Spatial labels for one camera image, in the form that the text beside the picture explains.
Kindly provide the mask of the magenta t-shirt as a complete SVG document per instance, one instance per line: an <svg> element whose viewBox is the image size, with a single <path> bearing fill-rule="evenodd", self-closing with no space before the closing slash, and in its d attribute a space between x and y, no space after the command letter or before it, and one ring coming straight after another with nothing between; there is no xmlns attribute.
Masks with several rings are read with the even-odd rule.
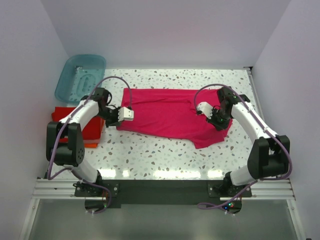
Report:
<svg viewBox="0 0 320 240"><path fill-rule="evenodd" d="M121 106L131 106L132 121L123 121L119 131L129 131L161 138L191 141L196 149L223 142L228 130L216 130L204 115L197 115L194 97L200 102L219 106L217 90L206 89L133 89L123 91Z"/></svg>

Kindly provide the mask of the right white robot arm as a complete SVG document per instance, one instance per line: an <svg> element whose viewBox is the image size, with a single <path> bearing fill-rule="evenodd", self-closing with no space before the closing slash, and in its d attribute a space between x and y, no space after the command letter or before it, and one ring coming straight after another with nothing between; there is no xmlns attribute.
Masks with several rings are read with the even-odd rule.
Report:
<svg viewBox="0 0 320 240"><path fill-rule="evenodd" d="M227 173L224 177L223 192L235 196L242 185L257 180L281 180L292 171L290 140L269 128L253 109L246 95L239 95L229 86L217 91L219 107L205 105L208 123L216 130L225 130L231 120L236 120L252 142L252 148L245 166Z"/></svg>

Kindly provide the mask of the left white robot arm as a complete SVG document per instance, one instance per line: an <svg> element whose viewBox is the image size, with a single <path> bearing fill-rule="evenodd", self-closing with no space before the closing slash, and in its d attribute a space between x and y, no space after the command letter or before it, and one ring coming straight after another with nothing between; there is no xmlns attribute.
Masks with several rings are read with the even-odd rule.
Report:
<svg viewBox="0 0 320 240"><path fill-rule="evenodd" d="M82 130L94 117L105 121L106 127L117 127L120 107L109 108L112 94L97 88L93 95L84 96L79 105L59 121L51 121L46 129L46 158L49 161L47 179L52 180L63 171L71 171L86 181L86 191L99 196L104 184L98 180L99 171L85 159L85 143Z"/></svg>

